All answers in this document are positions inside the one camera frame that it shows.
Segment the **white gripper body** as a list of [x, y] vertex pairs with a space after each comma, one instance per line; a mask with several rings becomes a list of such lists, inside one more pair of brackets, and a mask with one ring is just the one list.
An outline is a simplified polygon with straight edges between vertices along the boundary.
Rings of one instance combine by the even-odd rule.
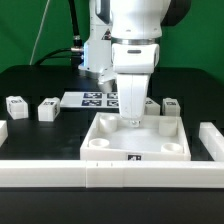
[[117, 75], [119, 113], [123, 119], [129, 121], [142, 120], [149, 79], [149, 75]]

